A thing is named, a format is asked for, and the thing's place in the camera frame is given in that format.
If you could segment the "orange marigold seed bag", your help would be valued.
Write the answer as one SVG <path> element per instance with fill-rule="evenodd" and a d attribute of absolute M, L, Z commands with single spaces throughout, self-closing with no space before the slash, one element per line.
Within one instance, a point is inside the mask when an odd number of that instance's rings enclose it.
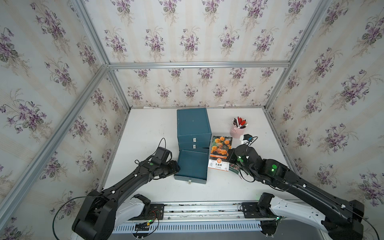
<path fill-rule="evenodd" d="M 210 145 L 209 169 L 229 171 L 229 150 L 232 149 L 232 141 L 232 137 L 213 136 Z"/>

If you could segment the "teal three-drawer cabinet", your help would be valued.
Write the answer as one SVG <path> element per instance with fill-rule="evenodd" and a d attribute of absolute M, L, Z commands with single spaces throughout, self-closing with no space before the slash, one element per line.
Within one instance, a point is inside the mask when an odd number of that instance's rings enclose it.
<path fill-rule="evenodd" d="M 205 184 L 212 131 L 206 108 L 177 110 L 180 171 L 175 180 Z"/>

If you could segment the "mixed flower seed bag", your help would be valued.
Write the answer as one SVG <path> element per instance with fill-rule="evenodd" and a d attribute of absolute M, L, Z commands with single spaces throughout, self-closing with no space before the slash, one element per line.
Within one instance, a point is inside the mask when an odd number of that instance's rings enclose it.
<path fill-rule="evenodd" d="M 232 163 L 230 163 L 230 164 L 229 164 L 229 170 L 230 170 L 232 173 L 236 174 L 236 175 L 239 175 L 239 174 L 240 174 L 240 168 L 239 168 L 239 166 L 237 166 L 236 164 L 232 164 Z"/>

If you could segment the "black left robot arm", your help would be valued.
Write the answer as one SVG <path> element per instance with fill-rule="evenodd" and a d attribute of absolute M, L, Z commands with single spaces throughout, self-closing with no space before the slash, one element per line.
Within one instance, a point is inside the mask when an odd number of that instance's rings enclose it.
<path fill-rule="evenodd" d="M 166 178 L 180 171 L 172 152 L 158 147 L 153 155 L 139 162 L 132 173 L 101 192 L 91 191 L 73 222 L 72 231 L 84 240 L 107 240 L 112 234 L 118 208 L 141 186 L 154 178 Z"/>

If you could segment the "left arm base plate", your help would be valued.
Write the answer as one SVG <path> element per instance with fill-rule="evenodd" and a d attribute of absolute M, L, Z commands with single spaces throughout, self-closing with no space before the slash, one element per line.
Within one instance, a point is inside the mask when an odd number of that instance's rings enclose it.
<path fill-rule="evenodd" d="M 129 221 L 144 221 L 154 220 L 155 218 L 162 220 L 164 218 L 165 205 L 164 204 L 149 204 L 145 205 L 141 214 L 137 217 L 129 219 Z"/>

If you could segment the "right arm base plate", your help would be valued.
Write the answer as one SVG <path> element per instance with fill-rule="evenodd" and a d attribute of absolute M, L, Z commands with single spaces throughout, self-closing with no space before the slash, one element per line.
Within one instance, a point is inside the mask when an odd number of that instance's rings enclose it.
<path fill-rule="evenodd" d="M 275 219 L 282 220 L 282 216 L 275 215 L 267 207 L 259 207 L 258 202 L 244 202 L 240 205 L 240 211 L 246 219 Z"/>

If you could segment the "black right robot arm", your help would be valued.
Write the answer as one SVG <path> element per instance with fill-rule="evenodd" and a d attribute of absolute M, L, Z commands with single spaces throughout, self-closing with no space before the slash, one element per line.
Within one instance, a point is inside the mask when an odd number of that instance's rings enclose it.
<path fill-rule="evenodd" d="M 282 217 L 313 226 L 333 240 L 361 240 L 365 207 L 357 201 L 346 201 L 309 183 L 284 164 L 273 159 L 262 159 L 256 150 L 243 144 L 229 150 L 229 162 L 250 175 L 255 182 L 287 192 L 303 204 L 263 193 L 254 207 L 242 206 L 245 217 L 252 212 L 264 218 Z"/>

